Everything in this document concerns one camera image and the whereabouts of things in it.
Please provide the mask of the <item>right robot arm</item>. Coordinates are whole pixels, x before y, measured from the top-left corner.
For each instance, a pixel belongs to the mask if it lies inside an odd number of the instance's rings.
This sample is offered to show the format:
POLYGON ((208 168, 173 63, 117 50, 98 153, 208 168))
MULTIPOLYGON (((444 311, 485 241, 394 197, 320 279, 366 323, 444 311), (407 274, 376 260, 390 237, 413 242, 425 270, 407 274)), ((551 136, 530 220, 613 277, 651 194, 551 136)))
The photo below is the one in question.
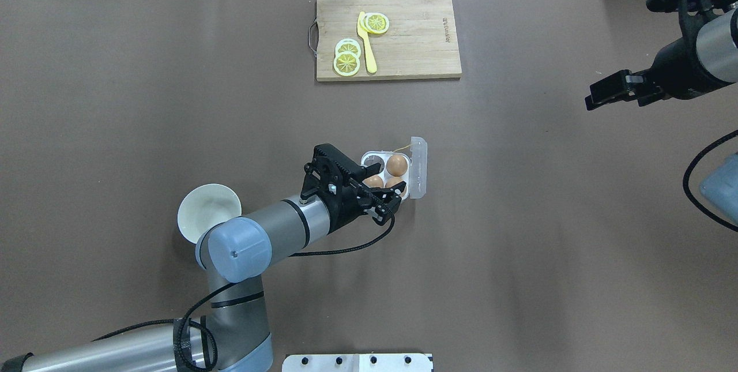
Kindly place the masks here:
MULTIPOLYGON (((654 102, 693 100, 736 83, 736 10, 704 24, 689 25, 683 36, 667 44, 654 57, 648 69, 632 72, 624 69, 590 86, 585 97, 587 110, 616 102, 654 102)), ((707 208, 691 188, 691 177, 704 157, 728 141, 736 139, 731 131, 705 146, 683 173, 681 185, 686 198, 714 222, 736 231, 736 154, 711 172, 699 185, 699 193, 711 204, 707 208)))

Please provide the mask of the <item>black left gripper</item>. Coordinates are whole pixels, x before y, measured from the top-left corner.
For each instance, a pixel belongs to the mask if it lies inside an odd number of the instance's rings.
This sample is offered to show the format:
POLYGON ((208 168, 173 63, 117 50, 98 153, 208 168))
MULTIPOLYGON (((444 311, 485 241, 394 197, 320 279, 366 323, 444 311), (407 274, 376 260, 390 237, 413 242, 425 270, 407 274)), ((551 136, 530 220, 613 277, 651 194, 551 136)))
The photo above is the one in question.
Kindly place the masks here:
POLYGON ((403 201, 406 181, 400 181, 390 187, 373 187, 362 183, 354 186, 349 183, 343 186, 338 182, 330 183, 325 194, 325 206, 329 211, 329 233, 333 233, 362 215, 371 216, 379 227, 392 219, 403 201))

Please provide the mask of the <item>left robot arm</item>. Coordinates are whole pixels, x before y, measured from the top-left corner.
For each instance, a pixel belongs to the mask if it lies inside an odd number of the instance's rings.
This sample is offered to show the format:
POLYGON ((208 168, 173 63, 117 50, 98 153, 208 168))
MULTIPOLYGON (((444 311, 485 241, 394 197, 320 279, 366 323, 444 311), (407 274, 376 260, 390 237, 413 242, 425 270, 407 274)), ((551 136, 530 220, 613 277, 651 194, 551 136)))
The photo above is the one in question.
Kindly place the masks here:
POLYGON ((6 360, 3 371, 267 371, 272 334, 261 276, 362 215, 394 223, 406 183, 310 185, 201 235, 195 256, 210 293, 179 318, 144 322, 79 347, 6 360))

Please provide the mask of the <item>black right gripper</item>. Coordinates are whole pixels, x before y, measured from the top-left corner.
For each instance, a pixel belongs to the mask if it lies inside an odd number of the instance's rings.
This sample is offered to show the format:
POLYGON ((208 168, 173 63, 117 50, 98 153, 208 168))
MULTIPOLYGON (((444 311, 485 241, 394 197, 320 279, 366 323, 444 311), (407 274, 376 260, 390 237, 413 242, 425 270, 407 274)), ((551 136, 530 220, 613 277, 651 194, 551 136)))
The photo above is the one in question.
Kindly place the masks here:
POLYGON ((716 80, 699 63, 694 46, 683 38, 657 52, 653 64, 642 72, 624 69, 590 85, 587 110, 614 102, 637 99, 648 106, 666 99, 690 100, 716 90, 716 80))

